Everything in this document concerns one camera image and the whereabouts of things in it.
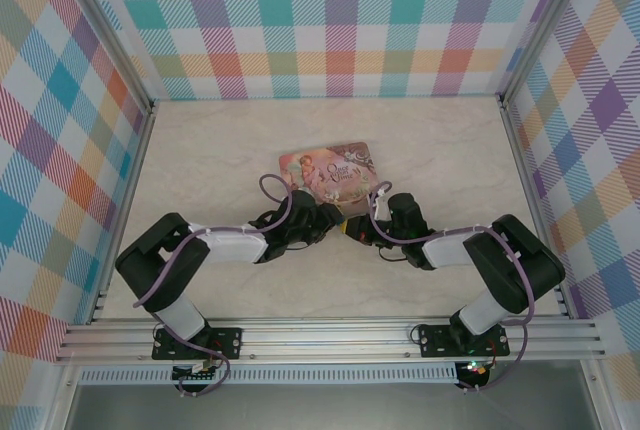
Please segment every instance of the colorful plaid backdrop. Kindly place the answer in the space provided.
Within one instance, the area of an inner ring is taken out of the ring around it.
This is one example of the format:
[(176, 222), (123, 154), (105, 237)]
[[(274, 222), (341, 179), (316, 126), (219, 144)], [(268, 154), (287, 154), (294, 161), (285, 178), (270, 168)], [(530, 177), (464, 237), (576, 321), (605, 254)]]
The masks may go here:
[(75, 0), (0, 0), (0, 428), (35, 426), (143, 112)]
[(571, 0), (514, 119), (581, 317), (640, 421), (640, 0)]
[(494, 93), (537, 3), (102, 1), (171, 99)]

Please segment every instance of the purple cable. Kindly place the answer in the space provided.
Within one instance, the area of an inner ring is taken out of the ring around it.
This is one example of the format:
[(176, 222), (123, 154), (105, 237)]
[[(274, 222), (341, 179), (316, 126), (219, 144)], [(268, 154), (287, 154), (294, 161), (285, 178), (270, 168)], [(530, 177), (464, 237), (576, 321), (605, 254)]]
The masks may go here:
[(285, 210), (282, 217), (278, 219), (278, 221), (274, 223), (270, 223), (266, 227), (260, 228), (260, 229), (244, 229), (244, 228), (238, 228), (238, 227), (208, 227), (208, 228), (201, 228), (200, 230), (196, 230), (187, 238), (182, 240), (182, 242), (180, 242), (180, 244), (176, 247), (176, 249), (171, 254), (171, 257), (169, 258), (169, 260), (167, 260), (167, 263), (165, 263), (162, 269), (162, 272), (160, 272), (160, 275), (158, 275), (158, 278), (156, 278), (156, 281), (153, 282), (153, 285), (151, 285), (151, 288), (149, 288), (147, 293), (145, 293), (136, 303), (133, 304), (133, 308), (138, 308), (140, 305), (144, 305), (156, 293), (158, 288), (160, 288), (160, 285), (162, 285), (162, 282), (164, 282), (164, 279), (167, 278), (167, 275), (169, 274), (169, 270), (171, 270), (171, 267), (173, 266), (176, 259), (178, 258), (178, 255), (180, 255), (180, 252), (182, 251), (182, 249), (187, 245), (187, 243), (189, 243), (194, 238), (197, 238), (200, 235), (203, 235), (209, 232), (237, 232), (237, 233), (246, 233), (246, 234), (266, 233), (270, 230), (273, 230), (282, 222), (284, 222), (289, 216), (289, 213), (291, 213), (291, 206), (293, 204), (291, 188), (289, 187), (287, 182), (285, 182), (284, 179), (278, 175), (274, 175), (273, 173), (267, 173), (261, 176), (260, 180), (258, 180), (258, 184), (260, 185), (260, 190), (262, 190), (262, 192), (267, 196), (267, 198), (273, 200), (274, 202), (280, 203), (280, 200), (272, 196), (264, 188), (264, 185), (262, 182), (265, 178), (275, 178), (280, 183), (282, 183), (282, 185), (287, 191), (287, 209)]
[(224, 370), (224, 375), (222, 375), (222, 378), (220, 380), (218, 380), (217, 382), (215, 382), (215, 383), (211, 383), (211, 384), (207, 385), (203, 390), (201, 390), (199, 392), (187, 392), (184, 388), (182, 388), (182, 381), (184, 380), (184, 377), (178, 379), (178, 389), (180, 390), (180, 393), (182, 395), (186, 395), (188, 397), (200, 397), (202, 395), (206, 395), (207, 393), (213, 392), (216, 388), (219, 388), (220, 385), (222, 385), (223, 382), (227, 378), (229, 378), (229, 375), (231, 374), (231, 363), (229, 363), (229, 359), (227, 357), (225, 357), (222, 353), (216, 352), (215, 350), (211, 350), (209, 348), (201, 347), (200, 345), (196, 345), (195, 343), (191, 343), (188, 340), (185, 340), (184, 338), (180, 337), (177, 333), (175, 333), (173, 330), (171, 330), (171, 328), (169, 328), (167, 326), (167, 324), (165, 324), (162, 321), (162, 319), (160, 317), (158, 317), (155, 313), (153, 314), (153, 316), (154, 316), (154, 318), (156, 320), (158, 320), (158, 322), (160, 322), (162, 325), (164, 325), (164, 329), (175, 340), (177, 340), (178, 342), (180, 342), (183, 345), (186, 345), (187, 347), (193, 348), (194, 350), (199, 350), (200, 352), (207, 353), (207, 354), (211, 355), (212, 357), (217, 358), (218, 360), (222, 360), (224, 362), (224, 364), (226, 365), (226, 368)]
[[(384, 189), (384, 192), (388, 192), (393, 187), (393, 184), (391, 182), (389, 182), (389, 181), (381, 182), (371, 191), (371, 194), (372, 195), (377, 195), (378, 191), (383, 186), (386, 186), (386, 188)], [(502, 372), (497, 379), (495, 379), (493, 382), (485, 385), (483, 387), (483, 389), (487, 390), (489, 388), (495, 387), (498, 383), (501, 383), (513, 371), (514, 367), (518, 363), (520, 363), (520, 360), (522, 360), (522, 357), (524, 356), (524, 352), (527, 349), (527, 343), (529, 341), (529, 332), (527, 331), (527, 323), (529, 323), (531, 321), (531, 319), (533, 318), (533, 314), (535, 312), (535, 298), (533, 296), (533, 289), (531, 288), (531, 282), (529, 282), (529, 277), (527, 277), (527, 274), (524, 271), (524, 268), (522, 268), (522, 264), (518, 260), (518, 257), (516, 257), (516, 254), (514, 253), (514, 251), (511, 249), (509, 244), (504, 240), (504, 238), (502, 238), (502, 236), (500, 236), (495, 230), (493, 230), (493, 229), (491, 229), (489, 227), (481, 226), (481, 225), (476, 225), (476, 226), (473, 226), (473, 227), (465, 227), (465, 228), (456, 228), (454, 230), (444, 230), (444, 231), (441, 231), (441, 232), (433, 233), (433, 234), (431, 234), (431, 235), (429, 235), (427, 237), (412, 238), (412, 239), (409, 239), (409, 240), (400, 240), (400, 239), (397, 239), (397, 238), (393, 238), (393, 237), (387, 235), (380, 228), (378, 223), (376, 222), (374, 203), (375, 203), (375, 197), (371, 198), (371, 201), (369, 202), (369, 218), (371, 219), (371, 223), (373, 225), (373, 228), (376, 229), (376, 232), (378, 232), (382, 238), (384, 238), (385, 240), (390, 241), (391, 243), (395, 243), (396, 245), (408, 245), (408, 244), (411, 244), (411, 243), (425, 243), (425, 242), (430, 242), (432, 240), (437, 240), (438, 238), (442, 238), (445, 235), (458, 235), (458, 234), (461, 234), (461, 233), (467, 233), (467, 232), (480, 230), (482, 232), (485, 232), (485, 233), (488, 233), (489, 235), (491, 235), (500, 244), (500, 246), (502, 246), (502, 248), (507, 253), (507, 255), (509, 255), (509, 257), (511, 258), (511, 261), (513, 262), (514, 266), (516, 267), (516, 270), (518, 271), (518, 275), (520, 275), (520, 279), (522, 280), (522, 284), (524, 285), (524, 290), (525, 290), (525, 293), (527, 294), (527, 303), (529, 305), (529, 312), (527, 313), (527, 316), (522, 320), (511, 319), (511, 320), (505, 320), (504, 322), (502, 322), (502, 324), (505, 325), (505, 326), (522, 325), (522, 330), (524, 332), (524, 337), (522, 339), (522, 348), (520, 349), (520, 352), (518, 352), (518, 355), (516, 356), (516, 359), (513, 361), (513, 364), (510, 365), (507, 368), (507, 370)], [(472, 387), (470, 385), (467, 385), (467, 384), (464, 384), (464, 383), (462, 383), (462, 385), (464, 387), (467, 387), (467, 389), (469, 389), (471, 391), (479, 391), (478, 388), (474, 388), (474, 387)]]

